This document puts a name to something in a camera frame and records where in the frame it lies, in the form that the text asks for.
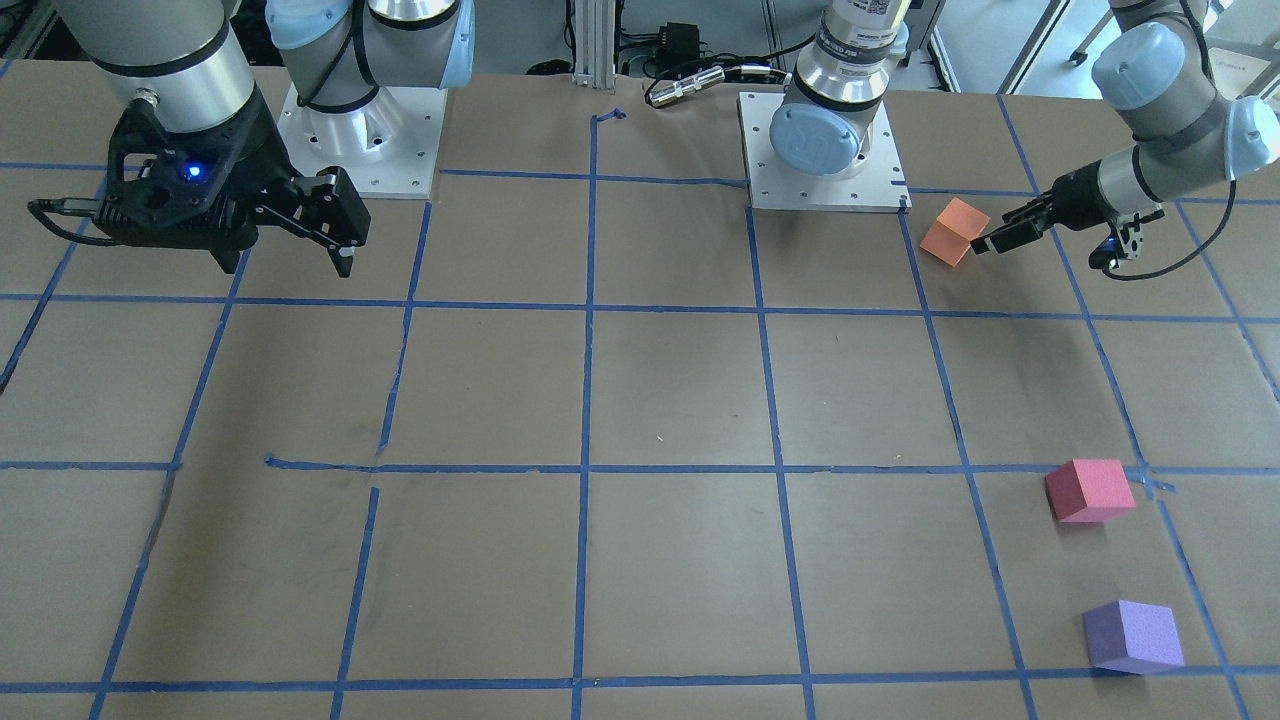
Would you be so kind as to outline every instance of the robotic arm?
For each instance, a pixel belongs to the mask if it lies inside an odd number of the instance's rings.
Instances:
[[[127,108],[110,140],[105,197],[33,200],[28,210],[73,242],[206,250],[227,273],[257,241],[259,225],[279,225],[324,247],[348,277],[370,217],[339,164],[416,150],[397,142],[403,120],[383,86],[465,85],[472,3],[268,3],[298,113],[329,163],[306,177],[289,160],[220,0],[55,0]],[[90,218],[105,237],[69,232],[50,215]]]
[[[1192,4],[1198,4],[1196,10]],[[1110,274],[1138,258],[1142,225],[1161,202],[1258,170],[1280,158],[1280,120],[1258,97],[1219,94],[1196,18],[1203,0],[1111,0],[1124,35],[1102,53],[1093,79],[1133,129],[1134,145],[1073,170],[1005,224],[973,242],[978,254],[1007,252],[1055,224],[1110,236],[1089,265]]]

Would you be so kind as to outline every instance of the grid square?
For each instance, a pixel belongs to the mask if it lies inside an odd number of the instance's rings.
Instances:
[[[51,304],[0,396],[0,457],[169,461],[220,311]]]
[[[897,215],[755,211],[769,307],[918,310]]]
[[[1266,717],[1265,712],[1280,707],[1280,678],[1235,678],[1249,708],[1249,717]]]
[[[1053,520],[1043,475],[980,475],[978,487],[1028,667],[1088,667],[1083,614],[1116,600],[1171,607],[1187,664],[1217,664],[1160,509],[1140,488],[1137,510],[1068,527]]]
[[[1129,126],[1101,100],[1029,95],[1004,95],[1001,100],[1042,191],[1060,176],[1133,145]]]
[[[178,470],[116,680],[337,676],[369,487],[233,465]]]
[[[1219,204],[1183,205],[1201,242],[1208,240],[1217,227],[1224,208]],[[1238,205],[1231,210],[1231,220],[1222,231],[1222,237],[1204,252],[1213,263],[1235,309],[1244,316],[1280,318],[1280,292],[1276,292],[1280,258],[1274,252],[1275,217],[1276,208]]]
[[[1142,246],[1142,256],[1121,265],[1119,274],[1158,270],[1196,250],[1192,236],[1187,232],[1187,224],[1176,209],[1167,208],[1166,213],[1169,217],[1164,220],[1143,225],[1146,242]],[[1106,238],[1108,232],[1106,225],[1082,232],[1059,228],[1068,261],[1071,263],[1091,313],[1219,318],[1230,314],[1203,260],[1193,260],[1175,273],[1140,282],[1116,282],[1089,268],[1089,252]]]
[[[940,318],[936,323],[973,462],[1134,461],[1083,322]]]
[[[333,693],[120,693],[102,706],[102,720],[224,720],[325,717]]]
[[[963,477],[787,484],[814,673],[1014,666]]]
[[[968,255],[956,268],[919,250],[924,234],[952,195],[915,193],[915,208],[906,215],[911,247],[916,254],[920,279],[932,310],[984,313],[1071,313],[1080,311],[1075,291],[1062,270],[1062,259],[1051,238],[1034,242],[1006,255]],[[988,228],[1000,224],[1000,215],[1025,202],[1020,197],[961,195],[965,202],[992,217]]]
[[[596,313],[591,462],[772,465],[754,315]]]
[[[1248,329],[1262,363],[1271,377],[1280,380],[1280,325],[1249,325]]]
[[[438,183],[419,300],[586,301],[586,182],[440,176]]]
[[[771,315],[768,324],[788,464],[959,462],[922,319]]]
[[[369,462],[402,337],[398,307],[236,307],[184,460]]]
[[[608,688],[582,693],[584,720],[801,720],[800,685]]]
[[[888,120],[911,187],[1028,191],[1027,173],[991,95],[890,92]]]
[[[0,694],[0,717],[82,720],[93,705],[91,694]]]
[[[1280,465],[1280,406],[1235,325],[1098,323],[1152,465]]]
[[[27,214],[27,202],[37,197],[93,197],[101,182],[100,172],[0,168],[0,213],[9,220],[5,232],[0,233],[0,256],[4,258],[0,292],[44,292],[67,254],[67,241],[40,227]],[[78,222],[59,220],[59,224],[74,231]],[[77,252],[81,250],[87,249],[78,247]]]
[[[1236,717],[1224,678],[1096,678],[1032,683],[1042,720]]]
[[[55,88],[74,91],[51,92]],[[23,60],[10,65],[0,82],[0,108],[5,109],[0,161],[90,164],[105,170],[108,140],[124,102],[91,63]]]
[[[378,483],[351,678],[572,674],[576,475]]]
[[[607,182],[596,192],[596,302],[755,305],[745,191]]]
[[[1015,682],[818,685],[813,694],[818,717],[1027,720],[1021,688]]]
[[[772,475],[593,475],[588,676],[799,671]]]
[[[470,85],[449,91],[439,167],[589,172],[591,115],[608,113],[617,99],[564,92],[566,86],[563,77],[472,76]]]
[[[383,461],[576,465],[582,445],[582,315],[415,311]]]
[[[1230,662],[1280,664],[1275,478],[1180,478],[1174,527]]]
[[[0,360],[4,363],[8,363],[13,351],[18,348],[18,341],[22,340],[22,333],[35,311],[35,302],[0,301]]]
[[[92,225],[87,232],[101,234]],[[77,247],[67,264],[67,272],[58,281],[58,295],[225,299],[230,287],[232,275],[224,273],[209,252],[86,245]]]
[[[344,720],[568,717],[571,702],[570,691],[348,691],[342,716]]]
[[[744,86],[724,85],[654,111],[644,102],[648,79],[617,78],[614,102],[627,117],[599,131],[599,172],[653,178],[744,179],[742,133],[737,124],[737,95]],[[754,92],[774,92],[760,86]],[[723,128],[723,132],[708,132]]]
[[[160,473],[0,471],[0,682],[101,676],[163,483]]]
[[[356,251],[349,278],[339,278],[329,254],[310,240],[262,228],[241,297],[335,297],[404,300],[422,234],[421,200],[366,200],[369,243]]]

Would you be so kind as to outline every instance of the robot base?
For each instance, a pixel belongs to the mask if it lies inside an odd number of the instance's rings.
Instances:
[[[911,206],[897,143],[881,105],[872,123],[874,136],[863,169],[849,178],[809,176],[788,165],[769,142],[769,123],[782,106],[777,92],[742,92],[737,99],[742,145],[751,178],[751,208],[760,210],[827,210],[897,213]]]
[[[398,127],[394,137],[384,146],[351,161],[351,158],[319,151],[319,145],[311,141],[311,123],[298,110],[297,88],[289,87],[278,127],[293,167],[302,174],[315,174],[321,168],[340,165],[351,176],[361,197],[429,199],[448,91],[433,87],[388,87],[384,92],[394,97],[403,126]],[[349,114],[352,124],[362,119],[360,113],[362,110]]]

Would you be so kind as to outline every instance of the metal connector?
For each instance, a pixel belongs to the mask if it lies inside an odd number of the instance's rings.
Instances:
[[[708,68],[686,78],[677,79],[662,90],[654,90],[649,94],[649,104],[654,108],[666,108],[667,105],[682,100],[689,95],[717,86],[722,82],[724,82],[724,68],[718,65]]]

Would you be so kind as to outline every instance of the foam block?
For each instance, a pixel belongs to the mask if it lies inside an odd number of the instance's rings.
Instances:
[[[920,241],[920,250],[955,268],[969,252],[969,242],[987,229],[991,218],[959,197],[947,204],[929,232]]]
[[[1174,611],[1162,605],[1117,600],[1084,614],[1089,662],[1135,675],[1153,675],[1187,665]]]
[[[1119,460],[1071,460],[1044,478],[1060,523],[1102,523],[1133,510],[1133,491]]]

